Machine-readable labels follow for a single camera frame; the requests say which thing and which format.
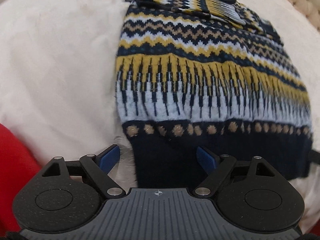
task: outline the bed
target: bed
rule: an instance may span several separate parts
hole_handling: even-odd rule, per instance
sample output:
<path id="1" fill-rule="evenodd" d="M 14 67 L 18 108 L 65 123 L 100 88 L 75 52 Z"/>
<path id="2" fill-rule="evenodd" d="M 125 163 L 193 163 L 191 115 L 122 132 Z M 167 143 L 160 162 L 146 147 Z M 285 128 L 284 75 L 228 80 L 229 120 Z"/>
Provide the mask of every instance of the bed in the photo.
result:
<path id="1" fill-rule="evenodd" d="M 238 0 L 270 20 L 304 80 L 320 150 L 320 0 Z M 111 176 L 136 185 L 130 144 L 114 99 L 117 41 L 124 0 L 6 0 L 0 5 L 0 123 L 41 164 L 75 160 L 117 143 Z M 308 231 L 320 217 L 320 168 L 292 185 L 305 200 Z"/>

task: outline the gold dot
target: gold dot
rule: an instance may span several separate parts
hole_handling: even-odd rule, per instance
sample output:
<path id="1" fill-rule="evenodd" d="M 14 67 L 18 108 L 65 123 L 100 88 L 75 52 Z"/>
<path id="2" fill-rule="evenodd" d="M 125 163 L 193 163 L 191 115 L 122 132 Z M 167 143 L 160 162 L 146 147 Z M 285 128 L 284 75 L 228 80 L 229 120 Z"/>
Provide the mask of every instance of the gold dot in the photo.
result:
<path id="1" fill-rule="evenodd" d="M 287 124 L 285 124 L 285 125 L 283 126 L 282 132 L 283 132 L 283 133 L 288 133 L 288 132 L 289 132 L 289 126 L 288 126 Z"/>
<path id="2" fill-rule="evenodd" d="M 282 126 L 280 124 L 277 125 L 277 133 L 281 133 L 282 131 Z"/>
<path id="3" fill-rule="evenodd" d="M 231 132 L 235 132 L 235 131 L 237 130 L 237 128 L 238 128 L 238 125 L 236 124 L 236 122 L 231 122 L 231 123 L 229 124 L 229 130 L 230 130 Z"/>
<path id="4" fill-rule="evenodd" d="M 308 127 L 303 128 L 303 133 L 304 133 L 305 135 L 307 135 L 308 132 L 309 132 L 309 128 L 308 128 Z"/>
<path id="5" fill-rule="evenodd" d="M 264 130 L 264 132 L 268 132 L 269 131 L 269 125 L 267 123 L 263 124 L 263 130 Z"/>
<path id="6" fill-rule="evenodd" d="M 217 129 L 214 125 L 209 125 L 207 128 L 208 134 L 215 134 L 217 132 Z"/>
<path id="7" fill-rule="evenodd" d="M 193 126 L 191 124 L 188 125 L 187 131 L 189 135 L 193 135 Z"/>
<path id="8" fill-rule="evenodd" d="M 276 131 L 277 131 L 277 126 L 276 126 L 275 123 L 273 123 L 273 124 L 271 125 L 271 132 L 276 132 Z"/>
<path id="9" fill-rule="evenodd" d="M 256 132 L 261 132 L 262 131 L 261 124 L 259 122 L 257 122 L 254 129 L 256 130 Z"/>
<path id="10" fill-rule="evenodd" d="M 195 133 L 197 136 L 202 134 L 202 130 L 199 125 L 195 126 Z"/>
<path id="11" fill-rule="evenodd" d="M 172 129 L 172 132 L 174 134 L 175 137 L 178 137 L 178 136 L 182 136 L 183 132 L 184 132 L 184 129 L 183 127 L 180 125 L 180 124 L 176 124 L 173 129 Z"/>
<path id="12" fill-rule="evenodd" d="M 135 125 L 131 125 L 127 127 L 127 135 L 129 135 L 129 137 L 133 137 L 136 136 L 138 134 L 139 128 L 136 127 Z"/>
<path id="13" fill-rule="evenodd" d="M 145 130 L 146 134 L 153 134 L 155 132 L 150 124 L 146 124 L 143 129 Z"/>
<path id="14" fill-rule="evenodd" d="M 167 132 L 163 126 L 159 126 L 158 131 L 162 136 L 165 136 L 165 134 Z"/>

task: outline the black strap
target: black strap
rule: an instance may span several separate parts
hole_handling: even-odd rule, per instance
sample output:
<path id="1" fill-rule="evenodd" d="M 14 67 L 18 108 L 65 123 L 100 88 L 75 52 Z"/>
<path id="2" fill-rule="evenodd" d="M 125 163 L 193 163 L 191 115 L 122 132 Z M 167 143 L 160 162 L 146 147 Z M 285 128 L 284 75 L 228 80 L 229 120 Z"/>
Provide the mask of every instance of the black strap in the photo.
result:
<path id="1" fill-rule="evenodd" d="M 6 237 L 1 237 L 0 240 L 28 240 L 17 232 L 7 232 L 5 236 Z"/>
<path id="2" fill-rule="evenodd" d="M 309 157 L 309 161 L 320 165 L 320 153 L 319 152 L 317 152 L 315 150 L 311 150 L 309 152 L 308 157 Z"/>
<path id="3" fill-rule="evenodd" d="M 320 240 L 320 236 L 316 236 L 314 234 L 305 234 L 303 236 L 300 236 L 296 240 Z"/>

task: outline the gray ridged plate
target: gray ridged plate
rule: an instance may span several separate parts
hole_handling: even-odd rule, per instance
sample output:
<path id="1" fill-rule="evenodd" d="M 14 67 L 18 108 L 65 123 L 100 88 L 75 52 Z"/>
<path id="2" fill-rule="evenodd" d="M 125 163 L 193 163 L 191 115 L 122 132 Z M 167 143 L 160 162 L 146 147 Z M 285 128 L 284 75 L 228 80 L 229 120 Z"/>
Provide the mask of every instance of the gray ridged plate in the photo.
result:
<path id="1" fill-rule="evenodd" d="M 237 228 L 219 215 L 212 202 L 186 189 L 133 188 L 128 196 L 106 201 L 86 225 L 59 234 L 23 229 L 30 240 L 294 240 L 294 229 L 257 234 Z"/>

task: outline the red fabric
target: red fabric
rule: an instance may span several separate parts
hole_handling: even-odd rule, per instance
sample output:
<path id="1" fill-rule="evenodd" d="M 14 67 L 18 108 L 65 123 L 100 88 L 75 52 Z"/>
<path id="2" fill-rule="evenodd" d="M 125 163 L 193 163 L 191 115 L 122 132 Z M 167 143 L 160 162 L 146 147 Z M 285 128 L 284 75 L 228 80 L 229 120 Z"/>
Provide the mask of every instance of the red fabric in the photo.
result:
<path id="1" fill-rule="evenodd" d="M 320 236 L 320 220 L 318 221 L 318 223 L 313 227 L 313 229 L 311 230 L 310 233 L 313 233 L 317 236 Z"/>
<path id="2" fill-rule="evenodd" d="M 0 124 L 0 236 L 5 231 L 20 230 L 12 213 L 12 201 L 39 170 L 29 150 Z"/>

